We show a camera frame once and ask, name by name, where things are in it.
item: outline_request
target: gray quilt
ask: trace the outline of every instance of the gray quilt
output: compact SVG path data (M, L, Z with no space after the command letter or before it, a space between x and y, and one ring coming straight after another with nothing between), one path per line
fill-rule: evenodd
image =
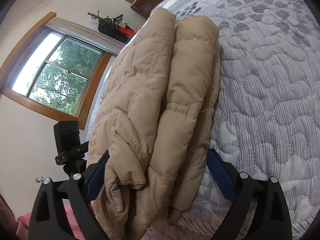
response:
M320 208L320 27L312 13L303 0L166 0L159 6L178 19L206 15L219 26L221 83L211 147L253 178L279 178L299 239ZM144 239L210 239L230 206L206 168L178 226L154 223Z

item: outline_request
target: tree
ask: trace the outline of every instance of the tree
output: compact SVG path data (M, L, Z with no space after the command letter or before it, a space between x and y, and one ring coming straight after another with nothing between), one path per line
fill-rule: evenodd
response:
M47 106L73 115L86 84L86 79L76 76L75 71L89 78L99 53L68 38L57 48L59 56L54 63L70 70L67 72L47 64L38 77L31 97Z

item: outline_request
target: white wall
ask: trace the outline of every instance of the white wall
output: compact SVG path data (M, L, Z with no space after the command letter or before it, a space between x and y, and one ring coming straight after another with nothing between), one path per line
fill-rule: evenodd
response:
M0 25L0 66L22 36L50 11L94 30L98 22L87 13L98 10L103 17L124 14L130 27L141 27L145 19L130 5L124 0L17 0ZM36 177L67 178L54 161L55 123L0 95L0 192L16 216L31 211L40 186ZM81 131L82 142L85 137Z

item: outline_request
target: silver screw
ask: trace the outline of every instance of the silver screw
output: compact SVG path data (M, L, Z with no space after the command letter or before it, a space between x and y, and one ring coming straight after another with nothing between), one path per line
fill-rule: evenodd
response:
M76 173L76 174L73 174L73 179L74 180L78 180L78 179L81 179L81 174L80 173Z
M240 177L241 177L242 179L247 179L247 178L249 177L249 175L248 175L247 173L245 173L245 172L241 172L241 173L240 173Z
M49 183L50 183L50 181L51 181L51 179L50 179L50 178L46 178L46 179L44 179L44 180L43 180L43 183L44 183L44 184L49 184Z
M273 183L277 183L278 182L278 179L276 177L271 177L270 180L273 182Z

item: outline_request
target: folded jacket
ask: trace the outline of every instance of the folded jacket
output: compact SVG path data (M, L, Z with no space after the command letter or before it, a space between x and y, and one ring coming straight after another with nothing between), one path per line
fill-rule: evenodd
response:
M88 165L108 149L92 202L110 239L175 224L204 172L220 82L219 30L204 16L176 22L158 8L121 51L90 136Z

